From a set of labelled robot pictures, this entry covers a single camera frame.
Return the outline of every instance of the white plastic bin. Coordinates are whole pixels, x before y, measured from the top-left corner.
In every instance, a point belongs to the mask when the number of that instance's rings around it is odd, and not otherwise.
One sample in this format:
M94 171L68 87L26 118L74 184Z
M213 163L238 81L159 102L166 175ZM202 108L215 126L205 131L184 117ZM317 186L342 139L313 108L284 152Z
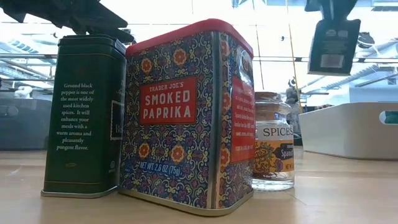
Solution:
M398 103L346 103L300 114L305 151L352 159L398 159L398 124L384 124L383 111Z

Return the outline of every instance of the glass spice jar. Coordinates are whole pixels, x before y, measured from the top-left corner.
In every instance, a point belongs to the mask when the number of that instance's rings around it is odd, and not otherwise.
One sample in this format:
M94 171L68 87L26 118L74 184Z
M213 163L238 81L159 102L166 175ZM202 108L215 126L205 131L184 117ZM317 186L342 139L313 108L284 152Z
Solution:
M286 122L290 106L279 94L256 92L256 155L252 187L286 190L294 186L293 128Z

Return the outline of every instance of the wooden countertop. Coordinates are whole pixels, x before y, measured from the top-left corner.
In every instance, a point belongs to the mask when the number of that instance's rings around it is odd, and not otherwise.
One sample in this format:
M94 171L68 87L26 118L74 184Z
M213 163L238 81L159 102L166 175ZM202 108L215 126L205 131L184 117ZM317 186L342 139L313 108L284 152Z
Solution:
M44 152L0 152L0 223L397 223L398 162L295 150L296 185L256 192L225 217L205 218L131 197L40 197Z

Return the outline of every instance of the spice tin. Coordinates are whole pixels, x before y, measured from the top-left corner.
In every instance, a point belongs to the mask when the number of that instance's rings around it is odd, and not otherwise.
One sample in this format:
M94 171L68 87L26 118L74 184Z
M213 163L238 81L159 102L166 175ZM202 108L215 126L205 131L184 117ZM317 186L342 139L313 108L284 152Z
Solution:
M120 193L204 216L252 196L252 48L208 19L127 49Z
M107 35L60 40L43 196L95 198L116 190L125 52Z

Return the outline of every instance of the smoked paprika tin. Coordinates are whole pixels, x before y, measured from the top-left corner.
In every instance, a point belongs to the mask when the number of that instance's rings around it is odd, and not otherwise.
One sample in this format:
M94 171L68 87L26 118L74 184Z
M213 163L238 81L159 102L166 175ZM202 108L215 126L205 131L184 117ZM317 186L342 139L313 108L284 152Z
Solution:
M208 19L127 49L119 192L204 216L253 195L252 48Z

